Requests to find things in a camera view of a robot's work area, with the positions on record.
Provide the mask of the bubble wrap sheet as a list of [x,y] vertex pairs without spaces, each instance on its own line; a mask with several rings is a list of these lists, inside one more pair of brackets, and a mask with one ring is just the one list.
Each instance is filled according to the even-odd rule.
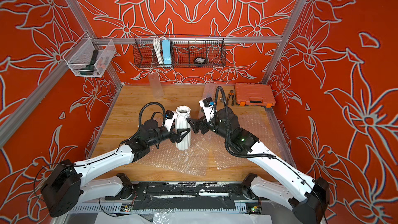
[[[233,147],[230,151],[239,154],[249,152],[249,148],[255,141],[262,142],[268,150],[274,154],[281,156],[283,154],[282,146],[274,136],[271,126],[265,116],[261,114],[243,114],[238,116],[240,128],[243,129],[241,133],[236,133],[230,139]],[[252,166],[254,163],[246,158],[238,158],[231,155],[225,148],[225,138],[219,136],[213,131],[207,132],[211,144],[211,149],[214,155],[216,167],[219,170],[227,169],[237,166]]]
[[161,168],[194,176],[204,176],[207,170],[210,152],[210,140],[205,136],[193,134],[191,145],[186,150],[180,150],[170,141],[150,147],[150,152],[138,163],[155,168]]

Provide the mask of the clear glass vase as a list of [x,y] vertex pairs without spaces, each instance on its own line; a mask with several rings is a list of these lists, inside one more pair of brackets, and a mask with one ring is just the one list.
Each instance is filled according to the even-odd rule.
[[160,77],[157,72],[150,73],[148,80],[152,90],[152,94],[155,98],[162,98],[164,96],[163,88],[161,85]]

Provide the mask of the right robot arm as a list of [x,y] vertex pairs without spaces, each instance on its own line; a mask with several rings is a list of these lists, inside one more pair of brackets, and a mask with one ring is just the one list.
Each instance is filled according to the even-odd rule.
[[200,119],[187,119],[194,133],[211,131],[225,139],[227,152],[258,165],[272,176],[272,183],[250,173],[243,186],[258,198],[266,198],[292,211],[303,224],[325,221],[330,203],[330,187],[322,178],[304,174],[272,152],[258,137],[242,128],[238,117],[228,108],[211,112]]

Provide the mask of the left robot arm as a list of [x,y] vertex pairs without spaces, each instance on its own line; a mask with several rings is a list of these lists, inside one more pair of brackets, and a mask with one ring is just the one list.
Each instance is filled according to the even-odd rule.
[[50,216],[62,216],[80,202],[104,196],[129,198],[133,186],[124,174],[106,180],[97,177],[138,161],[150,152],[151,146],[158,146],[164,140],[180,143],[190,131],[190,128],[173,131],[171,124],[159,126],[156,120],[150,119],[110,152],[74,163],[68,159],[61,161],[40,188]]

